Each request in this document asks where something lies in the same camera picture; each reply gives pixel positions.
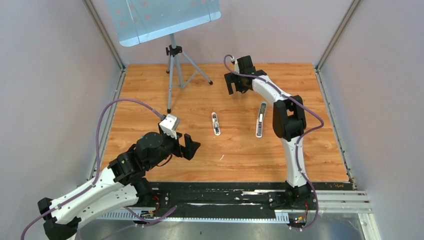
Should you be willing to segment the white stapler body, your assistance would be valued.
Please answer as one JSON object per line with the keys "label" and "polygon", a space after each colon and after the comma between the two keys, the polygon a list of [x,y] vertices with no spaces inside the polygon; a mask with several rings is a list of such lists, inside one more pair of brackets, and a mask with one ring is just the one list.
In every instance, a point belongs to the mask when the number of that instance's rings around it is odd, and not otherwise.
{"label": "white stapler body", "polygon": [[267,105],[268,104],[265,101],[263,101],[259,107],[258,115],[256,118],[256,130],[255,130],[255,136],[257,138],[261,138],[263,136],[263,124],[264,124],[264,118],[265,118]]}

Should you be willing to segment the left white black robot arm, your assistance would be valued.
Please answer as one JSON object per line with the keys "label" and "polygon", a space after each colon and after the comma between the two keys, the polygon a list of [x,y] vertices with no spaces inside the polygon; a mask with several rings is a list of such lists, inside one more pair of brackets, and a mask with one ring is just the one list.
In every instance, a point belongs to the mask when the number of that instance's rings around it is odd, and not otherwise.
{"label": "left white black robot arm", "polygon": [[177,133],[173,138],[163,132],[146,133],[98,177],[62,197],[38,201],[47,238],[69,240],[79,228],[103,214],[135,204],[149,206],[156,196],[146,172],[172,156],[191,160],[200,146],[189,134]]}

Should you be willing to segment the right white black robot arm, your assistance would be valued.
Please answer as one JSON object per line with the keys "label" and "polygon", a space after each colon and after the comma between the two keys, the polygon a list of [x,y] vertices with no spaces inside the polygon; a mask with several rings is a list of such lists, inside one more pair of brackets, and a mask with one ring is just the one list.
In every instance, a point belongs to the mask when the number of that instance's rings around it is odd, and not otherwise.
{"label": "right white black robot arm", "polygon": [[312,193],[303,153],[303,138],[307,127],[303,99],[299,95],[285,92],[264,71],[257,70],[251,56],[235,58],[229,54],[225,57],[230,58],[234,66],[224,76],[229,94],[251,90],[272,105],[272,128],[283,145],[287,167],[285,182],[288,187],[281,202],[292,209],[298,209]]}

